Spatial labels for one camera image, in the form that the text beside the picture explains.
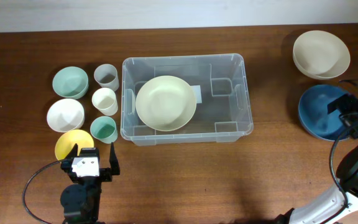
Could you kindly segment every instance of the cream plate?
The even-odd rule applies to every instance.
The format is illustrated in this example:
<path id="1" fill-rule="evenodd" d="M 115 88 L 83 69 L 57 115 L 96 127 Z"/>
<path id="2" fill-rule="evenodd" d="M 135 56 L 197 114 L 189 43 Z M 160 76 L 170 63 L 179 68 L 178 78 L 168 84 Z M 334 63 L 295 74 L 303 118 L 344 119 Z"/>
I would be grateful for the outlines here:
<path id="1" fill-rule="evenodd" d="M 193 117 L 196 96 L 191 86 L 180 78 L 156 77 L 139 90 L 136 111 L 147 126 L 158 131 L 174 131 Z"/>

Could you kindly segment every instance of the bowl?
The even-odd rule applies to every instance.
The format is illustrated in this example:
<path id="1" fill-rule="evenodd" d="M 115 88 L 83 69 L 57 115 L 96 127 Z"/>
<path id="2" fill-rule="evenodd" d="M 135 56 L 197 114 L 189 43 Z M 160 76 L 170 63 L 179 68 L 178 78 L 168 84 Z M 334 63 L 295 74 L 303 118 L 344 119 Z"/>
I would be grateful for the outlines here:
<path id="1" fill-rule="evenodd" d="M 85 112 L 81 103 L 73 99 L 62 99 L 48 110 L 47 122 L 57 132 L 80 129 L 84 124 Z"/>
<path id="2" fill-rule="evenodd" d="M 158 131 L 174 131 L 193 117 L 196 96 L 187 82 L 165 75 L 145 83 L 135 105 L 139 118 L 147 126 Z"/>
<path id="3" fill-rule="evenodd" d="M 83 130 L 72 130 L 60 136 L 55 146 L 56 159 L 64 159 L 73 149 L 74 145 L 78 145 L 78 155 L 84 147 L 94 147 L 92 136 Z"/>
<path id="4" fill-rule="evenodd" d="M 298 105 L 302 126 L 314 137 L 334 141 L 346 129 L 339 119 L 338 110 L 328 114 L 327 105 L 348 94 L 346 90 L 332 85 L 312 86 L 304 92 Z"/>
<path id="5" fill-rule="evenodd" d="M 351 55 L 345 43 L 335 35 L 312 30 L 296 39 L 293 61 L 306 76 L 326 80 L 342 75 L 350 65 Z"/>
<path id="6" fill-rule="evenodd" d="M 88 91 L 88 75 L 78 67 L 66 67 L 56 73 L 52 87 L 59 96 L 77 100 Z"/>

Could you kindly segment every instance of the white label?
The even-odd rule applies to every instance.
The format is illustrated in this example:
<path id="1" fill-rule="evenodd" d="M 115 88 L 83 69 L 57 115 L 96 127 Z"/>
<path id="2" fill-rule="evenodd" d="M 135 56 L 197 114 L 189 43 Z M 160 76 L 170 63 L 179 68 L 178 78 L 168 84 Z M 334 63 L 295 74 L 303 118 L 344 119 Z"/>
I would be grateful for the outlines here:
<path id="1" fill-rule="evenodd" d="M 203 103 L 203 99 L 201 97 L 201 87 L 198 86 L 191 86 L 193 89 L 194 95 L 196 95 L 197 103 Z"/>

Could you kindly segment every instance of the white bowl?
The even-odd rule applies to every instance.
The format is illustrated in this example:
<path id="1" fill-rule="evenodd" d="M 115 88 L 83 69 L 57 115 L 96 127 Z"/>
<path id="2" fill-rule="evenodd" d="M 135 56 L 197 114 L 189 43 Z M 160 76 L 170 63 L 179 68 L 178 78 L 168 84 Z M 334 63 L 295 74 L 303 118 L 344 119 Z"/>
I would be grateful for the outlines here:
<path id="1" fill-rule="evenodd" d="M 73 99 L 62 99 L 48 110 L 47 122 L 54 131 L 65 133 L 80 129 L 84 124 L 85 112 L 81 103 Z"/>
<path id="2" fill-rule="evenodd" d="M 173 76 L 148 81 L 136 97 L 136 111 L 147 126 L 158 131 L 183 127 L 196 111 L 196 96 L 187 82 Z"/>
<path id="3" fill-rule="evenodd" d="M 312 30 L 295 41 L 293 61 L 306 76 L 325 80 L 342 75 L 350 65 L 351 55 L 345 43 L 335 35 Z"/>

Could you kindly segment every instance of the white cup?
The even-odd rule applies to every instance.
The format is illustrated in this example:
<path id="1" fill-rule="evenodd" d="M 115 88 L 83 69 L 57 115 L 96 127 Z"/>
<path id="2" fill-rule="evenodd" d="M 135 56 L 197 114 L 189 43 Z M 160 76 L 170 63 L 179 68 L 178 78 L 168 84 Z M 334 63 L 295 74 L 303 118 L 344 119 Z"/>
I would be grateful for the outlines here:
<path id="1" fill-rule="evenodd" d="M 109 88 L 96 90 L 92 96 L 92 104 L 106 116 L 112 116 L 118 110 L 116 93 Z"/>
<path id="2" fill-rule="evenodd" d="M 101 87 L 116 91 L 119 87 L 117 69 L 110 64 L 100 65 L 93 73 L 94 79 Z"/>
<path id="3" fill-rule="evenodd" d="M 62 99 L 48 110 L 47 122 L 57 132 L 80 129 L 84 124 L 85 113 L 81 103 L 73 99 Z"/>

